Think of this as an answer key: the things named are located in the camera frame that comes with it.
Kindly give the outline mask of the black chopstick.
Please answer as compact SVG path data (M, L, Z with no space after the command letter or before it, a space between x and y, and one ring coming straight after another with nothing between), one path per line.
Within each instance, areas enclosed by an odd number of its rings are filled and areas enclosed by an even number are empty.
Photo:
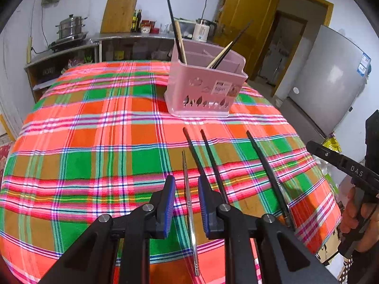
M277 179L274 171L272 170L268 160L264 156L264 153L262 152L262 150L259 148L259 146L255 142L254 137L251 135L250 131L246 131L246 134L247 134L247 137L249 138L251 145L252 145L253 149L255 150L260 162L262 163L262 166L263 166L265 173L266 173L266 175L269 179L269 182L271 184L271 188L275 194L276 199L278 200L280 210L283 214L284 223L286 224L286 226L288 228L290 228L292 231L294 231L295 230L295 224L293 221L293 217L292 217L290 208L287 204L287 201L284 198L284 195L282 193L278 179Z
M233 45L235 45L235 43L237 43L239 38L242 36L242 34L244 34L244 32L249 28L250 25L251 25L251 22L243 30L241 30L241 32L238 34L238 36L233 41L231 41L225 48L223 48L223 50L208 65L208 68L216 69L220 65L222 60L227 56L227 54L232 49Z
M186 140L187 140L188 145L189 145L189 150L190 150L190 152L191 152L191 155L193 156L193 159L195 160L195 163L196 163L196 166L197 166L197 169L198 169L200 175L201 175L201 176L202 176L207 182L209 182L209 180L208 180L208 178L207 178L207 175L206 175L206 173L205 173L205 171L204 171L204 168L203 168L203 166L202 166L202 164L201 164L201 162L200 162L199 156L198 156L198 154L197 154L197 152L196 152L196 149L195 149L195 147L193 146L193 143L192 143L192 141L191 141L191 138L190 138L190 135L189 135L189 133L188 133L187 128L184 127L184 128L182 129L182 131L183 131L184 136L186 137Z
M175 43L176 43L176 46L177 46L178 59L182 63L184 63L184 59L183 59L183 55L182 55L182 50L180 48L179 34L178 34L177 28L175 26L175 19L174 19L172 8L171 8L171 3L170 3L170 0L166 0L166 1L167 1L167 4L168 4L168 9L169 9L169 13L170 13L170 19L171 19L171 25L172 25L172 28L173 28L173 33L174 33L174 37L175 37Z
M219 191L222 195L222 199L223 199L223 202L225 204L229 204L229 200L228 200L228 197L227 197L227 193L226 193L226 190L225 190L225 187L224 187L224 184L223 184L223 181L222 181L222 178L221 178L221 175L220 175L220 172L218 170L218 166L217 166L217 163L215 161L215 158L213 156L213 153L211 151L211 148L209 146L209 143L208 143L208 140L207 140L207 137L206 137L206 134L204 132L204 130L200 130L200 134L202 135L202 139L205 143L205 146L206 146L206 151L207 151L207 154L208 154L208 157L209 157L209 160L211 162L211 166L213 168L213 171L215 173L215 179L217 181L217 185L218 185L218 188L219 188Z

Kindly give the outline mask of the wooden chopstick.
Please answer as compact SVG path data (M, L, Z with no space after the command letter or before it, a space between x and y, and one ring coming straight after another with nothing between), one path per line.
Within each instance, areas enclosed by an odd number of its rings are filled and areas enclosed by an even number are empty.
M177 39L178 39L178 42L179 42L179 48L180 48L180 53L181 53L181 60L186 65L187 64L187 59L186 59L186 53L185 53L185 49L184 49L184 43L183 43L183 40L182 40L182 34L181 34L181 31L180 31L180 24L179 24L179 22L177 20L175 20L174 23L175 23L175 29L176 29L176 32L177 32Z
M223 50L209 63L207 66L207 69L213 68L213 66L221 59L228 51L228 49L231 47L233 42L230 42L226 47L223 48Z

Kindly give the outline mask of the silver metal chopstick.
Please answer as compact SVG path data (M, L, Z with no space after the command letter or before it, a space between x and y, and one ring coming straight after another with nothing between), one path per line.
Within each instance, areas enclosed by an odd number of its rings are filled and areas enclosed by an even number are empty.
M182 169L184 174L184 189L185 189L185 199L186 206L188 211L188 230L189 230L189 238L191 242L191 253L193 256L193 268L195 276L200 276L200 267L199 267L199 257L197 251L197 241L195 236L195 224L193 218L193 206L191 201L191 188L190 181L188 176L188 167L186 163L186 153L182 151Z

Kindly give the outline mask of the steel kitchen counter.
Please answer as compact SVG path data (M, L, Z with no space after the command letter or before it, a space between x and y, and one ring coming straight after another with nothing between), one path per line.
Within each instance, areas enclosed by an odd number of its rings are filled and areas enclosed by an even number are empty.
M97 33L99 61L159 60L170 61L174 46L172 33Z

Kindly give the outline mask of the yellow plastic bag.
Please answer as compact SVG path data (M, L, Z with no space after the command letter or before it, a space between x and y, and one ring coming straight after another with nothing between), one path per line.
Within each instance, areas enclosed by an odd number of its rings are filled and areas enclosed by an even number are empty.
M335 137L328 137L322 145L332 151L335 151L336 153L341 153L342 149L340 147L339 142Z

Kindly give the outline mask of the silver refrigerator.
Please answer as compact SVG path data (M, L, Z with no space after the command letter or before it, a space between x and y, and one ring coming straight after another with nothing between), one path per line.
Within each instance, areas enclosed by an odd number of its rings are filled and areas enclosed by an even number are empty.
M351 110L370 69L371 58L363 50L321 26L280 112L304 143L321 144Z

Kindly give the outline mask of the plaid tablecloth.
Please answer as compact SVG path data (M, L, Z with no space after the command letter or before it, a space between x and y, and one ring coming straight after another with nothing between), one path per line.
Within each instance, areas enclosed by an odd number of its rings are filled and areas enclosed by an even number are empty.
M198 171L187 128L209 182L216 185L204 130L229 202L260 217L280 207L246 131L284 188L297 237L316 253L340 222L327 180L280 112L244 85L223 119L168 113L168 62L104 62L63 74L27 116L1 185L1 255L20 283L37 283L101 214L126 215L149 201L167 175L176 181L167 239L150 243L152 283L224 283L224 244L206 238ZM200 276L188 230L186 153Z

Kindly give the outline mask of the pink utensil basket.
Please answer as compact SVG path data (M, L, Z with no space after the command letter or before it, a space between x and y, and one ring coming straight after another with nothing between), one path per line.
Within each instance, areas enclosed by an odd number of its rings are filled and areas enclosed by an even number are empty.
M183 40L186 63L173 47L164 99L168 112L177 117L227 117L248 76L245 58L231 50L216 69L208 64L222 47Z

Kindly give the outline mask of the wooden low shelf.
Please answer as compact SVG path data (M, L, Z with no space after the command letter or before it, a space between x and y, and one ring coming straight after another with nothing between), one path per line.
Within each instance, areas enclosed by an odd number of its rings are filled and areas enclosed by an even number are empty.
M58 51L43 53L24 66L35 103L66 70L84 63L99 62L99 43L86 44Z

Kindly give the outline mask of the wooden door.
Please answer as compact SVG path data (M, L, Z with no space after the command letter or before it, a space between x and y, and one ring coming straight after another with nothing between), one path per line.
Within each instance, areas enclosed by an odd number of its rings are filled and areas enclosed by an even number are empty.
M246 59L251 77L272 26L279 0L226 0L213 42L225 46L237 36L233 50Z

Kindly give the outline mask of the white electric kettle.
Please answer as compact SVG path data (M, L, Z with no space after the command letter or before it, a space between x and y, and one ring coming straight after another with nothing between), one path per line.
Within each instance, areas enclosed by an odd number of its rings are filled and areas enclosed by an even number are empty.
M211 42L217 30L217 23L207 19L197 19L193 30L193 40Z

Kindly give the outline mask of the induction cooker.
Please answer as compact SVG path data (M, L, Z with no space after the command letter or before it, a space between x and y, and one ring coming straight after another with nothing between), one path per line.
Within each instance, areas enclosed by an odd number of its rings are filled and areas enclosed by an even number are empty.
M57 51L77 47L86 39L86 36L87 36L87 32L82 32L77 35L68 36L64 39L58 39L55 42L52 42L48 46L48 49L52 50L53 52L57 52Z

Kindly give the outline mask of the steel steamer pot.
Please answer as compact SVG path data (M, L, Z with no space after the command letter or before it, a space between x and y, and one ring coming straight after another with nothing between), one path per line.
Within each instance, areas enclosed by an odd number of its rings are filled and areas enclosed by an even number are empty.
M60 21L59 25L57 25L57 28L59 29L57 32L59 39L65 39L67 37L81 34L86 19L87 17L70 14L68 18Z

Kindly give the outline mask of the red lid jar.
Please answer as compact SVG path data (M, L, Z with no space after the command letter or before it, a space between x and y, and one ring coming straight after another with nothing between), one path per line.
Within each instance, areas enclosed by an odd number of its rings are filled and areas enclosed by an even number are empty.
M151 31L155 28L155 21L142 20L140 25L141 33L151 33Z

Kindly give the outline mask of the wooden cutting board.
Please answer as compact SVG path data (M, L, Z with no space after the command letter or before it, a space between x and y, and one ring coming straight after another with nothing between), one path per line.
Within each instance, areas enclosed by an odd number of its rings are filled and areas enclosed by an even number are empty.
M100 33L127 33L131 31L137 0L107 0Z

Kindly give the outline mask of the dark sauce bottle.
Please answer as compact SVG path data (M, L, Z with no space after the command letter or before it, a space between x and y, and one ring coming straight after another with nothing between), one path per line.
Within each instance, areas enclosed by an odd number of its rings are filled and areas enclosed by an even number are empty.
M141 31L142 9L138 10L136 17L137 17L137 20L136 20L135 31L139 33Z

